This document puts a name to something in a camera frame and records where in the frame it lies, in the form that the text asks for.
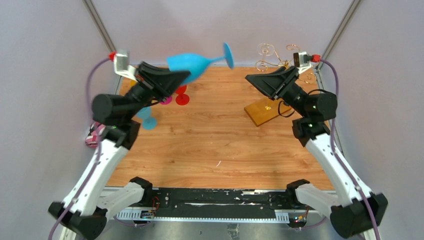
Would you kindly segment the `blue wine glass front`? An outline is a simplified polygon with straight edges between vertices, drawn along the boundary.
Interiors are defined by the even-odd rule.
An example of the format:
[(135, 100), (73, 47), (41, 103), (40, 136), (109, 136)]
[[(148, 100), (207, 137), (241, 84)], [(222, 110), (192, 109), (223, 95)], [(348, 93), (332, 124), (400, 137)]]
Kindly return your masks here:
[(135, 116), (141, 119), (141, 125), (145, 130), (153, 130), (158, 124), (157, 119), (152, 116), (150, 106), (142, 108)]

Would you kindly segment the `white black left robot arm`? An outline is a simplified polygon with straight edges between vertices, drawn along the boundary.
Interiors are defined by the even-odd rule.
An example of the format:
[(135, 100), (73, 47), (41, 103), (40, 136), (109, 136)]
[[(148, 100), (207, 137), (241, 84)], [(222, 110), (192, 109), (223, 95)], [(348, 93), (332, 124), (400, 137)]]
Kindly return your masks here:
[(132, 178), (105, 199), (100, 195), (138, 137), (140, 123), (134, 121), (135, 114), (170, 97), (190, 75), (189, 70), (173, 71), (145, 62), (138, 67), (115, 62), (114, 72), (135, 81), (135, 85), (125, 95), (99, 94), (93, 99), (92, 118), (105, 126), (97, 148), (71, 192), (48, 209), (58, 224), (87, 240), (96, 239), (107, 222), (126, 207), (152, 203), (153, 185), (140, 177)]

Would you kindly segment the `clear wine glass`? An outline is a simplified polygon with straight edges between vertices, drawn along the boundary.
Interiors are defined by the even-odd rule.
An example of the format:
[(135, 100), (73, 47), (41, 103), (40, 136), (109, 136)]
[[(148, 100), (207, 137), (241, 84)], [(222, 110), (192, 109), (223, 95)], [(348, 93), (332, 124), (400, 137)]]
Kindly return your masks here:
[(272, 56), (275, 53), (275, 47), (269, 43), (260, 43), (256, 50), (261, 56)]

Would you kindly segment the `blue wine glass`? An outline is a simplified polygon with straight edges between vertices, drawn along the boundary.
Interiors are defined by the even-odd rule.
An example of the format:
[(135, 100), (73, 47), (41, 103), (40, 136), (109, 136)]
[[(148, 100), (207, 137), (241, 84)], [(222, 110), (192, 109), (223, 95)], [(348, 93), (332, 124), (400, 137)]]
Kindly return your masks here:
[(223, 43), (224, 55), (216, 58), (207, 58), (196, 53), (182, 53), (170, 56), (166, 59), (170, 71), (189, 71), (190, 75), (181, 83), (188, 85), (198, 79), (207, 68), (215, 62), (225, 60), (230, 69), (234, 68), (234, 58), (230, 46)]
[(135, 116), (141, 119), (141, 125), (145, 130), (153, 130), (158, 124), (157, 119), (152, 116), (150, 106), (142, 108)]

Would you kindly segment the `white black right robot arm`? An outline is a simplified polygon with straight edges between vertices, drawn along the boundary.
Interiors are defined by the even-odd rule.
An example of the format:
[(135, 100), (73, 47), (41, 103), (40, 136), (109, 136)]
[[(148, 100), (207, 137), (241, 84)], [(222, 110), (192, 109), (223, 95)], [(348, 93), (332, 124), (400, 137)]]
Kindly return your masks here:
[(342, 238), (373, 230), (379, 239), (388, 200), (361, 180), (334, 142), (327, 122), (336, 117), (337, 96), (323, 89), (305, 91), (297, 84), (299, 75), (299, 69), (292, 66), (245, 77), (261, 94), (281, 100), (299, 113), (300, 118), (292, 122), (293, 135), (319, 162), (335, 189), (331, 195), (305, 179), (297, 180), (287, 185), (286, 204), (292, 209), (306, 205), (318, 211)]

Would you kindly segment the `yellow wine glass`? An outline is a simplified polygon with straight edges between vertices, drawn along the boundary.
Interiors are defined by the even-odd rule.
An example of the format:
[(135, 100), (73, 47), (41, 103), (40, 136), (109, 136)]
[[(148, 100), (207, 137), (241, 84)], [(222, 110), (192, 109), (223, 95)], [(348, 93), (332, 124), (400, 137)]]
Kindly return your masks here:
[(133, 86), (135, 86), (138, 82), (136, 80), (131, 80), (129, 83), (129, 87), (132, 88)]

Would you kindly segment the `red wine glass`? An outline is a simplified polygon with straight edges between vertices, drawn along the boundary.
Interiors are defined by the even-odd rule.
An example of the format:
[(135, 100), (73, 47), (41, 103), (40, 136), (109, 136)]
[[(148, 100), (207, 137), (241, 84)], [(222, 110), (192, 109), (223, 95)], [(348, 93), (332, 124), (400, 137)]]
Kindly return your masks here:
[(187, 85), (180, 86), (176, 91), (175, 101), (178, 105), (184, 106), (190, 102), (190, 97), (186, 94)]

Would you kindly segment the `magenta wine glass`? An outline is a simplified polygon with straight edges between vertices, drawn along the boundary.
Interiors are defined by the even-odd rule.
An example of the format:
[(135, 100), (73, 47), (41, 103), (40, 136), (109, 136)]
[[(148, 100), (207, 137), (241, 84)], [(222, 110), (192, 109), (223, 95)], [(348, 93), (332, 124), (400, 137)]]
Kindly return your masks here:
[(170, 104), (172, 102), (172, 100), (173, 100), (173, 97), (172, 96), (169, 96), (166, 99), (164, 99), (163, 101), (161, 101), (160, 104), (162, 104), (162, 105), (168, 105), (168, 104)]

